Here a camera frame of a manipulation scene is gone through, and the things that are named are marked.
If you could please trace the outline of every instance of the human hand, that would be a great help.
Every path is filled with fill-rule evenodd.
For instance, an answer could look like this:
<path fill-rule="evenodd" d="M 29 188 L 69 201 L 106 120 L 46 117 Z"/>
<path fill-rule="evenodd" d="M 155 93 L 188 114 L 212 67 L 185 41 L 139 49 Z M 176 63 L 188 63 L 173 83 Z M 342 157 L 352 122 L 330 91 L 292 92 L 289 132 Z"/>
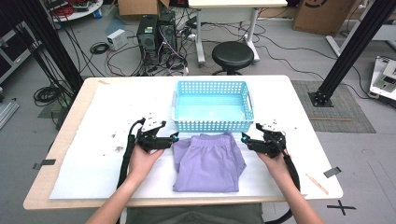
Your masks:
<path fill-rule="evenodd" d="M 146 152 L 139 145 L 134 146 L 131 159 L 129 161 L 128 177 L 137 179 L 142 182 L 151 171 L 155 161 L 163 154 L 163 149 L 159 149 L 154 153 Z"/>
<path fill-rule="evenodd" d="M 288 167 L 283 160 L 283 154 L 279 153 L 276 157 L 270 158 L 269 156 L 257 152 L 257 156 L 265 163 L 271 176 L 277 180 L 285 176 L 290 176 Z"/>

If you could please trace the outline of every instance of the table leg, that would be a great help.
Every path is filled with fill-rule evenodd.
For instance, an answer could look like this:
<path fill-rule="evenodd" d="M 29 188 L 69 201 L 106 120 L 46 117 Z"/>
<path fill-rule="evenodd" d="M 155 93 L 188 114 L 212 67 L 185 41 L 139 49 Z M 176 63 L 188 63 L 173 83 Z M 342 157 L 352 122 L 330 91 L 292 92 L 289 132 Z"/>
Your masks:
<path fill-rule="evenodd" d="M 195 37 L 195 46 L 197 50 L 198 56 L 198 64 L 202 65 L 205 63 L 205 55 L 204 48 L 202 46 L 202 38 L 201 38 L 201 9 L 197 10 L 197 35 Z"/>
<path fill-rule="evenodd" d="M 251 18 L 250 18 L 250 26 L 248 28 L 248 34 L 245 35 L 245 41 L 247 42 L 247 45 L 253 50 L 254 53 L 254 60 L 253 62 L 258 62 L 260 60 L 259 54 L 257 53 L 256 48 L 253 45 L 253 35 L 254 35 L 254 27 L 256 26 L 256 19 L 257 15 L 259 14 L 259 9 L 257 7 L 254 7 L 253 10 L 251 11 Z"/>

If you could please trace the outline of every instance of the cardboard box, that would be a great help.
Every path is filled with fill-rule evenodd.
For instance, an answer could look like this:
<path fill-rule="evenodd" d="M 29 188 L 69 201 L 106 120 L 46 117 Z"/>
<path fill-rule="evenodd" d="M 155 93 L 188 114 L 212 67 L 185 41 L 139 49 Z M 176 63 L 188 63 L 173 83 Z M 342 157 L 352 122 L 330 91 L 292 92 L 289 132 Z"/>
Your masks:
<path fill-rule="evenodd" d="M 293 29 L 336 36 L 356 0 L 302 0 Z"/>
<path fill-rule="evenodd" d="M 160 15 L 163 7 L 169 7 L 170 0 L 119 0 L 121 16 Z"/>

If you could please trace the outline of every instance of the purple cloth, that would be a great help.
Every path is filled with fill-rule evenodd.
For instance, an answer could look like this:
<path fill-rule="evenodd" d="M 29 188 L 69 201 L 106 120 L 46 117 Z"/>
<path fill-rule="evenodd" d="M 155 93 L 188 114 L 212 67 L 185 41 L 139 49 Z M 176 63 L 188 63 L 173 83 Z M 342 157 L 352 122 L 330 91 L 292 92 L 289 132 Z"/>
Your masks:
<path fill-rule="evenodd" d="M 246 164 L 231 132 L 174 143 L 176 192 L 237 192 Z"/>

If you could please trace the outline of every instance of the black tape mark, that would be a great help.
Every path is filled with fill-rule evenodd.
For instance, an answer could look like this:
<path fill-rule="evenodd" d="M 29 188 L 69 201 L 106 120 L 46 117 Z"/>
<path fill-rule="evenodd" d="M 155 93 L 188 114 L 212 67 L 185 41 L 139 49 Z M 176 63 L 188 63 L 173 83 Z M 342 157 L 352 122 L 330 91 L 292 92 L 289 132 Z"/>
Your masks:
<path fill-rule="evenodd" d="M 340 201 L 340 200 L 338 200 L 338 204 L 340 204 L 340 206 L 337 206 L 337 205 L 327 205 L 327 208 L 338 208 L 338 209 L 341 209 L 341 211 L 343 212 L 343 215 L 344 215 L 344 216 L 347 215 L 345 209 L 353 209 L 353 210 L 356 210 L 356 207 L 353 207 L 353 206 L 343 206 L 343 205 L 341 204 L 341 201 Z"/>
<path fill-rule="evenodd" d="M 53 165 L 53 164 L 55 164 L 55 162 L 56 162 L 56 160 L 43 160 L 41 163 L 35 163 L 35 165 L 33 165 L 33 169 L 39 170 L 39 169 L 41 169 L 41 166 Z"/>
<path fill-rule="evenodd" d="M 327 178 L 333 176 L 333 175 L 338 175 L 341 173 L 341 169 L 337 167 L 334 167 L 328 171 L 326 171 L 325 173 L 323 173 L 324 175 L 326 175 Z"/>

